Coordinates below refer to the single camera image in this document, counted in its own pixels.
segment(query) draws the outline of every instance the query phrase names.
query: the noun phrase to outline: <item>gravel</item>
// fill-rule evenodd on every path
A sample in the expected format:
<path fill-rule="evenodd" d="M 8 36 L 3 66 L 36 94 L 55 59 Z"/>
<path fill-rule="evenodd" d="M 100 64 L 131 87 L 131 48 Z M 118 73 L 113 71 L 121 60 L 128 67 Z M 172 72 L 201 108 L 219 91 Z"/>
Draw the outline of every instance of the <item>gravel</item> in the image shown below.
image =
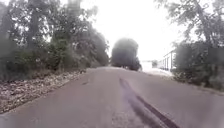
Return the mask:
<path fill-rule="evenodd" d="M 66 72 L 50 75 L 43 79 L 15 81 L 0 84 L 0 114 L 18 107 L 28 101 L 51 92 L 72 79 L 79 79 L 80 73 Z"/>

